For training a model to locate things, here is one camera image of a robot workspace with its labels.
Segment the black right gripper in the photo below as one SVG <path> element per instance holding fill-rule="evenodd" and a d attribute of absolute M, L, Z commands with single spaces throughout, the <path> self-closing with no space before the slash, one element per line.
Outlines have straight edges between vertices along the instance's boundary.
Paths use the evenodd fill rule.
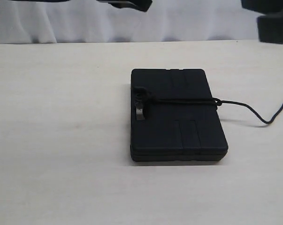
<path fill-rule="evenodd" d="M 257 18 L 259 40 L 283 44 L 283 0 L 242 0 L 242 8 L 261 13 Z"/>

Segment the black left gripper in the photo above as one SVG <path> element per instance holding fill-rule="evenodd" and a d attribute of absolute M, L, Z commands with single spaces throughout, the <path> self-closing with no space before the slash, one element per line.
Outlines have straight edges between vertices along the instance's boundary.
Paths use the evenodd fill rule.
<path fill-rule="evenodd" d="M 98 0 L 100 3 L 107 3 L 115 8 L 131 8 L 140 12 L 147 12 L 152 0 Z"/>

